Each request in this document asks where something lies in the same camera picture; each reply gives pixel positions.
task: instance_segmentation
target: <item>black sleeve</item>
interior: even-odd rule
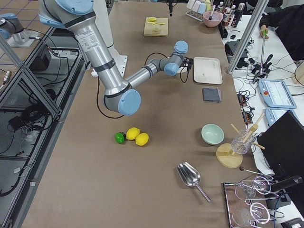
[[[298,5],[286,7],[279,12],[268,13],[267,15],[263,15],[260,20],[260,27],[262,25],[266,25],[266,27],[278,27],[278,23],[281,20],[284,20],[285,17],[288,17],[289,14],[294,13],[295,10],[298,9]]]

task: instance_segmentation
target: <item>white table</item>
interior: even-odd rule
[[[237,39],[241,39],[243,32],[246,29],[246,26],[250,20],[249,15],[243,15],[242,20],[239,22],[237,28],[230,28],[228,29],[228,36],[226,39],[223,39],[223,43],[226,43],[228,41],[232,41],[230,39],[231,35],[236,35]],[[294,87],[294,86],[300,86],[300,84],[295,84],[290,77],[294,76],[292,72],[295,72],[296,65],[293,63],[293,60],[289,56],[287,50],[285,49],[284,45],[282,44],[281,40],[275,33],[274,29],[271,29],[269,27],[268,32],[269,39],[265,41],[265,50],[264,50],[264,61],[267,59],[268,55],[273,54],[273,58],[270,60],[273,64],[275,64],[275,67],[270,67],[272,69],[268,75],[267,79],[284,79],[285,83],[288,85],[288,89],[291,94],[300,94],[303,93],[303,87]],[[261,51],[262,51],[262,44],[263,39],[259,35],[259,27],[257,25],[256,29],[254,30],[252,36],[252,40],[254,43],[249,46],[247,49],[249,51],[248,57],[252,57],[256,62],[260,62],[261,60]],[[246,79],[246,75],[251,72],[250,66],[243,67],[241,70],[235,70],[233,72],[233,78],[235,83],[235,89],[236,91],[244,91],[249,90],[251,94],[254,94],[254,89],[249,85],[245,84],[244,81]],[[295,113],[300,121],[301,124],[304,124],[304,96],[293,96],[294,101],[296,102],[297,108],[295,109]],[[248,103],[251,107],[255,107],[254,110],[254,117],[252,118],[252,121],[255,122],[258,117],[264,112],[267,105],[264,103],[263,98],[260,94],[260,91],[258,88],[256,88],[256,96],[249,99]],[[257,133],[265,132],[268,129],[267,120],[264,117],[259,122],[259,129],[256,131]],[[256,166],[259,170],[261,170],[263,173],[270,173],[271,171],[266,168],[265,161],[263,154],[259,148],[256,148],[256,151],[254,152],[254,157],[256,161]],[[280,228],[281,222],[291,220],[293,218],[301,218],[304,220],[304,218],[301,216],[301,214],[296,209],[293,202],[290,205],[281,207],[279,211],[285,213],[284,218],[279,218],[276,221],[276,228]]]

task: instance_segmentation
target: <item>white tray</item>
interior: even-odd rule
[[[217,58],[195,57],[193,77],[197,83],[222,84],[219,60]]]

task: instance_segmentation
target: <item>pink bowl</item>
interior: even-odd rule
[[[210,13],[211,11],[204,12],[203,22],[209,28],[216,27],[223,20],[223,14],[215,11],[213,12],[212,20],[209,20]]]

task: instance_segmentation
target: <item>silver scoop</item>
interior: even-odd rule
[[[205,197],[208,203],[211,202],[211,199],[206,195],[203,189],[199,185],[200,174],[199,172],[189,165],[188,162],[182,162],[177,167],[177,171],[182,179],[182,181],[189,187],[197,187],[199,192]]]

